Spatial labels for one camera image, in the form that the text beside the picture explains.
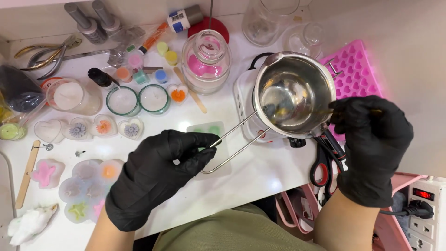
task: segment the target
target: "power strip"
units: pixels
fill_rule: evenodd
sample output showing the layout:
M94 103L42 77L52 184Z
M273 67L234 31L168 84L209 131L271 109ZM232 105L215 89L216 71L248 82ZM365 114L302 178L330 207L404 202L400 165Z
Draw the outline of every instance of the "power strip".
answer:
M422 179L412 183L409 202L412 200L425 201L434 211L431 219L410 217L408 232L412 250L446 251L446 182Z

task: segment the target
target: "olive green shirt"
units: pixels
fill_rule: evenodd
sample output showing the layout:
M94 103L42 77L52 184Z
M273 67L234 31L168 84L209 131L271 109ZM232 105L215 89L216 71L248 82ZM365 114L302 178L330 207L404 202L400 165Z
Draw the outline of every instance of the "olive green shirt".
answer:
M253 204L226 209L160 233L154 251L325 251L292 236Z

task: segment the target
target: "wire handle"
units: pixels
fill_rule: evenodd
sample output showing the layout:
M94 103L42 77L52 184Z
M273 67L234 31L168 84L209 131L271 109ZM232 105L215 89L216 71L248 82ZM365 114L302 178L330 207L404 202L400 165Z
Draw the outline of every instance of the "wire handle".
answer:
M326 66L327 64L329 64L330 65L330 68L333 70L333 72L334 72L334 74L335 74L335 76L333 77L333 79L335 79L335 77L337 77L338 75L340 75L341 73L343 73L344 71L336 71L335 70L335 68L333 67L333 65L331 64L331 61L333 61L335 58L332 58L332 59L330 59L330 60L328 60L328 62L327 63L325 63L324 64L324 66Z
M223 135L220 139L218 139L214 144L212 144L210 147L214 147L216 146L218 143L220 143L226 136L228 136L229 134L231 134L235 129L239 128L243 123L245 123L248 119L252 118L254 115L257 114L257 111L253 112L251 115L249 115L247 118L245 118L242 122L240 122L240 124L236 125L234 128L232 128L229 132L227 132L225 135ZM210 171L201 171L201 173L204 174L210 174L215 172L217 169L219 169L220 167L222 167L224 164L228 163L231 159L233 159L234 157L236 157L239 153L241 153L243 150L245 150L248 146L250 146L251 144L253 144L257 139L259 139L260 137L262 137L267 131L269 131L271 128L267 128L262 134L260 134L259 136L257 136L257 138L253 139L250 143L248 143L247 145L245 145L244 147L242 147L242 149L238 150L236 153L234 153L231 157L229 157L227 160L223 161L223 163L221 163L220 165L218 165L216 168L210 170Z

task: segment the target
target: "red base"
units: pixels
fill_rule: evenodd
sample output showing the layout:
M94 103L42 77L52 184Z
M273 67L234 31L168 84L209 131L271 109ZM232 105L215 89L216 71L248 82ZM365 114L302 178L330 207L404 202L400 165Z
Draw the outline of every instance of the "red base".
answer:
M209 17L204 17L203 21L190 27L187 30L187 37L189 38L190 36L197 34L204 29L209 29ZM229 32L226 29L226 26L224 26L224 24L220 20L212 18L211 29L220 33L223 36L224 40L226 40L226 43L229 44Z

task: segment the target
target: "white wall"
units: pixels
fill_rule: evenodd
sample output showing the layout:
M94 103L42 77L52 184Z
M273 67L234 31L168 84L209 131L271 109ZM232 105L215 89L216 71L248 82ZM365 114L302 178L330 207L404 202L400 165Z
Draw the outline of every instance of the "white wall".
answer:
M385 96L415 139L399 171L446 177L446 1L313 0L327 31L324 55L363 39Z
M211 0L103 0L103 2L112 14L127 25L162 23L169 13L194 4L199 4L206 16L209 15L211 8ZM311 0L301 0L301 6L307 6L310 2ZM87 16L96 18L97 15L91 3L92 1L84 1L78 2L77 5ZM217 17L244 13L248 3L249 0L214 0L212 15ZM76 32L76 22L65 12L63 5L64 3L0 8L0 40L47 37Z

